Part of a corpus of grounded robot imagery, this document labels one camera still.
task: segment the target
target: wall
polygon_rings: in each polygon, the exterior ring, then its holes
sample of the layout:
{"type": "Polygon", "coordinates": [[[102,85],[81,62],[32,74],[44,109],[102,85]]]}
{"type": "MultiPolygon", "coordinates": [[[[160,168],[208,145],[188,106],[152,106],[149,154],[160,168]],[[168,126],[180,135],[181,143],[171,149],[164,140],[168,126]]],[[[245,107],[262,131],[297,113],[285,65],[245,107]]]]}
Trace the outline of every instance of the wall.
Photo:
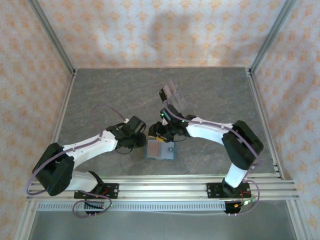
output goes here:
{"type": "Polygon", "coordinates": [[[2,0],[0,12],[0,238],[10,240],[71,75],[26,0],[2,0]]]}
{"type": "Polygon", "coordinates": [[[320,2],[298,0],[256,74],[287,177],[320,239],[320,2]]]}
{"type": "Polygon", "coordinates": [[[251,67],[285,0],[39,0],[75,68],[251,67]]]}

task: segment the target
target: cable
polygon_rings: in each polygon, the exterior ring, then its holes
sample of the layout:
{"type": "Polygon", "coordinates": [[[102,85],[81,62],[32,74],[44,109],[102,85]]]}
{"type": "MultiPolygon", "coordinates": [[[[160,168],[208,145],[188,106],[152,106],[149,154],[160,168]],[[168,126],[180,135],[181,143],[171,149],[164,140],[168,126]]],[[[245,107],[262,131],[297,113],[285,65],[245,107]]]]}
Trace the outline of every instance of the cable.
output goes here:
{"type": "Polygon", "coordinates": [[[187,139],[187,137],[185,137],[184,139],[182,139],[182,140],[178,140],[178,141],[171,141],[172,143],[178,143],[178,142],[183,142],[183,141],[185,141],[187,139]]]}
{"type": "Polygon", "coordinates": [[[240,191],[240,193],[241,193],[241,204],[244,202],[244,192],[243,191],[240,191]]]}
{"type": "Polygon", "coordinates": [[[187,123],[192,123],[192,124],[204,124],[204,125],[209,125],[209,126],[213,126],[213,127],[216,127],[216,128],[220,128],[220,129],[223,129],[223,130],[228,130],[230,132],[232,132],[234,135],[236,135],[247,147],[248,149],[252,152],[252,154],[255,156],[255,158],[257,159],[258,162],[260,162],[260,158],[259,158],[259,155],[256,153],[256,151],[250,146],[250,144],[238,133],[236,132],[235,130],[233,130],[232,128],[229,128],[225,125],[221,125],[221,124],[218,124],[218,123],[214,123],[214,122],[210,122],[210,121],[203,121],[203,122],[200,122],[200,121],[192,121],[192,120],[187,120],[185,118],[182,118],[182,117],[179,117],[177,115],[175,115],[172,111],[170,111],[170,109],[168,108],[168,101],[165,100],[163,102],[163,105],[165,107],[165,109],[168,111],[168,113],[175,117],[176,119],[179,119],[181,121],[185,121],[187,123]]]}
{"type": "Polygon", "coordinates": [[[120,112],[118,112],[116,109],[114,109],[112,106],[109,106],[109,105],[107,105],[107,104],[97,104],[97,105],[95,105],[95,106],[92,108],[92,110],[91,110],[91,115],[90,115],[90,116],[91,116],[91,121],[93,122],[93,125],[95,125],[95,126],[99,129],[99,131],[102,131],[103,128],[101,128],[100,125],[97,124],[97,123],[94,121],[93,116],[94,116],[94,111],[95,111],[97,108],[100,108],[100,107],[106,107],[106,108],[111,109],[111,110],[114,111],[116,114],[118,114],[118,115],[120,116],[120,118],[123,119],[123,121],[126,121],[125,117],[124,117],[120,112]]]}
{"type": "MultiPolygon", "coordinates": [[[[101,212],[95,213],[95,214],[94,214],[95,216],[104,214],[104,213],[112,206],[112,200],[111,200],[109,197],[107,197],[107,196],[100,195],[100,194],[93,194],[93,193],[91,193],[91,192],[81,191],[81,190],[80,190],[79,192],[81,192],[81,193],[83,193],[83,194],[90,195],[90,196],[94,196],[94,197],[96,197],[96,198],[99,197],[99,198],[107,199],[107,200],[110,201],[109,206],[106,207],[106,208],[105,208],[104,210],[102,210],[101,212]]],[[[96,203],[99,203],[99,202],[98,202],[98,201],[91,201],[91,200],[80,200],[80,201],[77,201],[77,202],[73,205],[73,207],[72,207],[72,213],[73,213],[73,215],[74,215],[75,217],[79,218],[79,219],[86,219],[86,218],[91,217],[92,215],[91,215],[91,214],[89,214],[89,215],[79,215],[79,214],[75,211],[75,207],[76,207],[76,205],[79,204],[79,203],[92,203],[92,204],[96,204],[96,203]]]]}
{"type": "Polygon", "coordinates": [[[116,151],[118,154],[126,155],[126,154],[131,153],[132,150],[133,150],[133,148],[131,148],[130,151],[128,151],[128,152],[119,152],[118,149],[116,149],[115,151],[116,151]]]}
{"type": "Polygon", "coordinates": [[[91,204],[87,203],[86,201],[84,202],[84,205],[86,205],[86,206],[88,206],[90,208],[93,208],[93,209],[103,209],[102,206],[94,206],[94,205],[91,205],[91,204]]]}
{"type": "Polygon", "coordinates": [[[174,211],[146,211],[145,213],[150,213],[150,214],[165,214],[165,215],[191,215],[191,216],[216,216],[216,215],[226,215],[225,212],[221,211],[180,211],[180,212],[174,212],[174,211]]]}
{"type": "Polygon", "coordinates": [[[251,212],[252,210],[254,210],[254,209],[257,207],[257,205],[258,205],[258,203],[259,203],[259,201],[260,201],[260,189],[259,189],[258,184],[257,184],[255,181],[253,181],[253,180],[248,180],[248,179],[245,180],[244,183],[253,183],[253,184],[255,185],[256,190],[257,190],[257,192],[258,192],[257,198],[256,198],[256,203],[253,205],[253,207],[251,207],[249,210],[247,210],[247,211],[245,211],[245,212],[230,214],[230,215],[233,215],[233,216],[235,216],[235,217],[238,216],[238,215],[243,215],[243,214],[247,214],[247,213],[251,212]]]}
{"type": "Polygon", "coordinates": [[[255,195],[252,194],[252,192],[249,192],[249,191],[241,191],[243,194],[250,194],[251,197],[254,197],[255,195]]]}
{"type": "MultiPolygon", "coordinates": [[[[179,117],[179,116],[175,115],[173,112],[171,112],[170,109],[168,108],[168,101],[167,101],[167,100],[165,100],[165,101],[163,102],[163,105],[164,105],[165,109],[167,110],[167,112],[168,112],[171,116],[175,117],[175,118],[178,119],[178,120],[185,121],[185,122],[187,122],[187,123],[192,123],[192,124],[200,124],[200,125],[205,124],[205,125],[213,126],[213,127],[216,127],[216,128],[221,128],[221,129],[223,129],[223,130],[226,129],[226,130],[232,132],[234,135],[236,135],[236,136],[248,147],[248,149],[252,152],[252,154],[253,154],[253,155],[255,156],[255,158],[257,159],[257,162],[260,163],[260,157],[259,157],[259,155],[256,153],[256,151],[250,146],[250,144],[249,144],[238,132],[236,132],[236,131],[233,130],[232,128],[229,128],[229,127],[227,127],[227,126],[224,126],[224,125],[221,125],[221,124],[218,124],[218,123],[214,123],[214,122],[208,122],[208,121],[200,122],[200,121],[187,120],[187,119],[182,118],[182,117],[179,117]]],[[[260,189],[259,189],[259,186],[258,186],[253,180],[246,180],[247,175],[248,175],[248,171],[247,171],[246,175],[244,176],[242,182],[243,182],[243,183],[251,182],[251,183],[253,183],[253,184],[256,186],[256,189],[257,189],[257,192],[258,192],[256,204],[255,204],[252,208],[250,208],[249,210],[247,210],[247,211],[245,211],[245,212],[235,213],[234,216],[243,215],[243,214],[246,214],[246,213],[251,212],[253,209],[255,209],[255,208],[257,207],[257,205],[258,205],[258,203],[259,203],[259,200],[260,200],[260,189]]]]}
{"type": "Polygon", "coordinates": [[[63,154],[66,154],[66,153],[71,152],[71,151],[75,151],[75,150],[77,150],[77,149],[82,149],[82,148],[88,147],[88,146],[90,146],[90,145],[92,145],[92,144],[95,144],[96,142],[98,142],[98,141],[100,140],[101,136],[102,136],[102,133],[100,133],[99,136],[98,136],[95,140],[93,140],[93,141],[91,141],[91,142],[82,144],[82,145],[80,145],[80,146],[76,146],[75,148],[69,148],[69,149],[67,149],[67,150],[64,150],[64,151],[62,151],[62,152],[59,152],[58,154],[50,157],[47,161],[45,161],[43,164],[41,164],[41,165],[33,172],[33,174],[31,175],[31,177],[30,177],[30,178],[28,179],[28,181],[26,182],[26,185],[25,185],[25,187],[24,187],[24,191],[26,192],[26,194],[27,194],[28,196],[36,196],[36,195],[42,194],[42,193],[44,193],[44,192],[46,191],[46,190],[44,189],[44,190],[41,190],[41,191],[38,191],[38,192],[29,192],[29,186],[30,186],[31,182],[34,180],[34,178],[36,177],[36,175],[37,175],[43,168],[45,168],[45,166],[47,166],[50,162],[54,161],[55,159],[57,159],[58,157],[60,157],[60,156],[63,155],[63,154]]]}

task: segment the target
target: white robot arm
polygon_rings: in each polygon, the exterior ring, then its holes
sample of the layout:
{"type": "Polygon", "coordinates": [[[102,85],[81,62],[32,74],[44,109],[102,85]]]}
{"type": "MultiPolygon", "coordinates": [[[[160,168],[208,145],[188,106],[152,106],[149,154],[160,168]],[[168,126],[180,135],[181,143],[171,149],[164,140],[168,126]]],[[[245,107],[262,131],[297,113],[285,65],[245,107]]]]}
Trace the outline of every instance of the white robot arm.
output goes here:
{"type": "Polygon", "coordinates": [[[145,146],[146,136],[142,133],[145,127],[146,124],[141,119],[133,116],[130,120],[110,126],[101,134],[84,141],[64,146],[52,143],[32,172],[34,173],[48,159],[68,150],[41,169],[35,176],[37,180],[50,196],[56,196],[65,190],[101,194],[104,184],[96,173],[79,172],[74,169],[95,156],[121,147],[133,149],[145,146]]]}
{"type": "Polygon", "coordinates": [[[217,123],[188,115],[184,121],[182,114],[173,105],[161,111],[162,122],[153,124],[148,132],[151,137],[165,142],[174,141],[175,135],[190,138],[203,138],[223,145],[230,157],[231,166],[223,180],[224,191],[232,195],[241,184],[251,164],[256,159],[247,146],[230,129],[239,133],[259,155],[264,146],[249,126],[243,121],[236,123],[217,123]]]}

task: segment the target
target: black mounting plate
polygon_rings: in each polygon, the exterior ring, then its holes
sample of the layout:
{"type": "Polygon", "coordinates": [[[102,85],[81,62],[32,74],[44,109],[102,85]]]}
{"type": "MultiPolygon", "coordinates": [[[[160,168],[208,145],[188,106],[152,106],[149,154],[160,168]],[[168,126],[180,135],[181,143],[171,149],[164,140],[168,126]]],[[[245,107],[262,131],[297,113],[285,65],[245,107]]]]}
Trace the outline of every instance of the black mounting plate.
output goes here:
{"type": "Polygon", "coordinates": [[[241,183],[233,196],[226,194],[223,190],[223,184],[219,182],[210,182],[206,184],[206,193],[208,195],[208,199],[230,199],[236,198],[241,199],[241,191],[245,192],[243,194],[244,199],[251,198],[251,190],[249,183],[241,183]]]}
{"type": "MultiPolygon", "coordinates": [[[[110,199],[117,199],[119,194],[119,184],[118,183],[104,183],[103,189],[107,189],[108,192],[105,194],[106,197],[110,199]]],[[[95,197],[91,195],[84,194],[81,191],[74,192],[74,199],[101,199],[101,197],[95,197]]]]}

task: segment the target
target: transparent plastic sheet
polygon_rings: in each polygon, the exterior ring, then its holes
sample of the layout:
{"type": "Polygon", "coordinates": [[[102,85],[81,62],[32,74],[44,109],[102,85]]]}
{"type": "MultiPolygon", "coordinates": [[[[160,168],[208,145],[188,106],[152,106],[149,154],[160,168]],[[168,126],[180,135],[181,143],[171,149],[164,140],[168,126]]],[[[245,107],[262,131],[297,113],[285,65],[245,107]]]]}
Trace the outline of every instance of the transparent plastic sheet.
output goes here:
{"type": "Polygon", "coordinates": [[[186,109],[187,102],[177,84],[174,84],[174,82],[170,80],[169,83],[163,87],[163,90],[168,104],[173,105],[178,112],[186,109]]]}

